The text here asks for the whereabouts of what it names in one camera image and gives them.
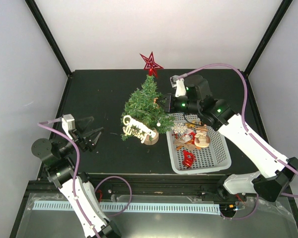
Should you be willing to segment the red star ornament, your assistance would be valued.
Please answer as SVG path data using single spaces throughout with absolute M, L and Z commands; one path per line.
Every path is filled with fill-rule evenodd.
M 144 70 L 148 71 L 149 76 L 158 77 L 157 71 L 163 69 L 163 67 L 156 63 L 153 52 L 148 57 L 143 54 L 140 54 L 140 56 L 145 61 Z

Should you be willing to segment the white perforated plastic basket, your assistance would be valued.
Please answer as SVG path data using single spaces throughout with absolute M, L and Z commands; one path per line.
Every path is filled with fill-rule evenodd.
M 176 145 L 173 144 L 175 141 L 173 131 L 166 133 L 171 166 L 175 173 L 189 175 L 206 174 L 226 170 L 231 166 L 231 157 L 225 137 L 209 126 L 207 126 L 207 129 L 207 136 L 211 139 L 210 145 L 207 148 L 194 149 L 192 151 L 196 160 L 189 168 L 182 164 L 184 161 L 184 149 L 176 149 Z

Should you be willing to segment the white string lights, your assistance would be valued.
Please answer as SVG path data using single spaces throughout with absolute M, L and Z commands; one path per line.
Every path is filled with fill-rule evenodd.
M 134 118 L 148 127 L 160 126 L 160 107 L 153 104 L 155 98 L 137 99 L 131 103 Z

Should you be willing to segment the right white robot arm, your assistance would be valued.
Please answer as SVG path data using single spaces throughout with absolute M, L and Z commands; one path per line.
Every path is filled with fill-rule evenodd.
M 258 169 L 255 173 L 225 176 L 216 187 L 217 197 L 227 200 L 233 194 L 256 193 L 269 202 L 276 201 L 298 172 L 298 159 L 276 151 L 225 100 L 215 99 L 202 76 L 170 81 L 176 93 L 156 100 L 163 111 L 196 115 L 202 124 L 235 144 Z

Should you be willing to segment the small green christmas tree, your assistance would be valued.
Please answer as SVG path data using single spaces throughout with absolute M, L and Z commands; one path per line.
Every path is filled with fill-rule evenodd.
M 155 144 L 160 134 L 171 130 L 174 117 L 158 105 L 157 101 L 161 96 L 154 77 L 147 75 L 142 87 L 136 89 L 125 103 L 121 116 L 123 141 L 131 137 L 147 145 Z

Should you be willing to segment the gold merry christmas sign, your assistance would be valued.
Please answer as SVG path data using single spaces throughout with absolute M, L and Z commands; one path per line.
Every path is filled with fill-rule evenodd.
M 123 116 L 122 123 L 123 141 L 130 137 L 136 137 L 142 144 L 144 144 L 145 142 L 153 141 L 158 137 L 158 132 L 156 130 L 148 128 L 145 124 L 134 119 L 130 115 Z

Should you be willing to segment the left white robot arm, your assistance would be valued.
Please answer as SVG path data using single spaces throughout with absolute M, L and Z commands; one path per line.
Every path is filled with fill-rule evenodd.
M 38 123 L 59 138 L 36 140 L 32 154 L 45 166 L 49 182 L 63 194 L 72 206 L 87 238 L 120 238 L 116 224 L 102 211 L 96 197 L 97 186 L 87 174 L 78 173 L 80 152 L 93 151 L 103 128 L 86 131 L 93 117 L 75 120 L 71 114 Z

